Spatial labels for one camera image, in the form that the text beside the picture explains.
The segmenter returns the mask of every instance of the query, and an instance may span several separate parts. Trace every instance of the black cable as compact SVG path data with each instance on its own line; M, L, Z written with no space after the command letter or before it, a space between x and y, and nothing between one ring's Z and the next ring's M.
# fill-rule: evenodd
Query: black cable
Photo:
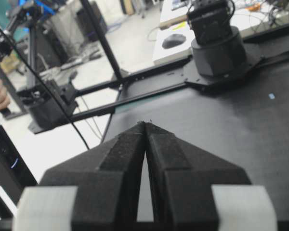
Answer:
M146 36L146 39L149 41L149 42L155 42L156 39L150 39L150 35L152 34L152 32L156 29L159 29L159 26L156 26L154 27L153 29L150 30L150 32L148 33L148 35Z
M10 46L15 50L15 52L17 53L18 57L21 59L21 61L25 64L25 66L31 71L31 73L34 75L34 77L38 80L38 82L40 82L40 84L45 88L45 90L47 91L47 93L53 98L53 100L56 102L56 104L59 106L59 108L61 109L64 117L66 118L66 120L73 126L73 128L75 129L75 131L78 133L79 137L82 139L83 143L85 144L86 148L89 150L89 146L86 142L86 140L84 139L84 137L82 136L82 134L80 133L80 131L77 129L77 127L75 126L75 124L69 119L68 114L65 112L64 108L62 107L62 105L60 104L60 102L56 99L56 97L54 96L54 94L49 90L49 88L46 86L46 84L43 82L43 80L38 76L38 74L32 69L32 67L27 63L26 59L22 56L22 54L20 53L20 51L18 50L18 48L13 44L13 42L10 40L10 38L2 31L2 29L0 28L0 34L2 34L2 36L5 38L5 40L10 44Z
M86 119L85 119L84 121L85 121L85 122L87 123L87 125L90 127L90 129L91 129L91 131L94 133L94 135L95 135L99 140L101 140L102 138L94 131L94 129L92 128L91 124L90 124Z
M87 110L89 110L89 107L88 107L85 99L84 99L82 96L81 96L81 99L82 99L83 103L85 104ZM92 120L93 120L93 122L94 122L94 124L95 124L95 126L96 126L96 128L97 128L97 130L98 130L98 133L99 133L101 136L103 136L102 133L101 133L101 131L100 131L100 128L97 126L97 123L96 123L94 117L92 117Z
M232 7L233 7L233 9L232 9L232 12L231 12L231 14L230 14L229 18L227 18L227 20L226 20L226 21L224 21L224 23L223 23L223 24L226 24L227 22L229 22L229 21L230 21L230 19L232 18L232 16L235 14L235 11L236 11L236 4L235 4L235 2L234 2L234 1L232 1L232 0L230 0L230 1L231 1L231 3L232 3Z

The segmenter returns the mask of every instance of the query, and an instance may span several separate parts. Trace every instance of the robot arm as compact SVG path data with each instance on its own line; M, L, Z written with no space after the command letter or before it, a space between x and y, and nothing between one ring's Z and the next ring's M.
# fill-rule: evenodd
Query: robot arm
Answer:
M33 0L27 1L24 5L16 7L11 14L11 20L6 26L4 33L13 39L13 34L15 33L16 29L26 24L31 23L31 15L37 14L40 11L38 10L37 5ZM0 62L6 55L11 54L12 47L5 40L5 38L0 35Z

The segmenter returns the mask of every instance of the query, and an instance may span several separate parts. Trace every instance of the white table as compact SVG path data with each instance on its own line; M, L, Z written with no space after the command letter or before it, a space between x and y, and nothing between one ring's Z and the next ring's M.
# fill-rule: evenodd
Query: white table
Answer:
M180 21L178 17L174 18L175 15L178 16L185 12L185 16L186 16L187 7L182 7L175 11L171 11L171 6L172 6L172 0L165 0L163 11L161 14L161 22L159 25L160 27L161 27L161 24L170 25L171 22ZM262 12L269 12L269 10L270 10L270 6L268 4L263 4ZM279 23L283 23L283 24L289 23L288 12L284 12L278 15L278 20L279 20ZM235 15L232 17L230 24L232 26L238 27L241 33L241 36L243 38L246 36L252 35L254 33L259 33L259 32L268 30L270 28L269 23L268 23L268 17L265 14L258 13L258 12L251 13L246 9L237 10L235 12ZM192 54L191 42L195 38L194 32L190 30L189 25L186 23L186 19L185 19L183 27L179 28L178 25L180 24L173 25L164 30L160 29L157 32L157 40L156 40L155 48L153 51L153 63L155 65L164 64L164 63L173 61L175 59L184 58ZM170 49L164 49L162 47L163 41L165 38L167 38L171 34L182 34L186 36L186 42Z
M159 21L159 27L162 29L187 20L187 7L181 7L174 11L172 11L171 8L172 0L164 0Z

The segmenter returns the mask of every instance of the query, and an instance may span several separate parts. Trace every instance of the white object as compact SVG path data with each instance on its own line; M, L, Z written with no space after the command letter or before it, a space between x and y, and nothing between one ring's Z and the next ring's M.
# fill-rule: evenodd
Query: white object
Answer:
M219 231L277 231L272 202L263 186L212 185Z
M26 188L13 231L71 231L76 194L77 186Z
M186 41L173 48L165 49L162 47L164 40L172 34L181 34L186 37ZM153 62L155 65L164 64L166 62L184 58L190 55L191 43L195 38L193 30L189 28L187 22L182 22L180 24L171 26L166 30L159 30L157 34L157 40L155 43L155 48L153 51Z

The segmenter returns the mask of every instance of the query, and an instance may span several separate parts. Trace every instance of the blue light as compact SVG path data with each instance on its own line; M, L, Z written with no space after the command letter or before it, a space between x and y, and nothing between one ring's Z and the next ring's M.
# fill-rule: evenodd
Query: blue light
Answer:
M18 163L18 158L15 160L15 163L11 166L11 169L13 169Z

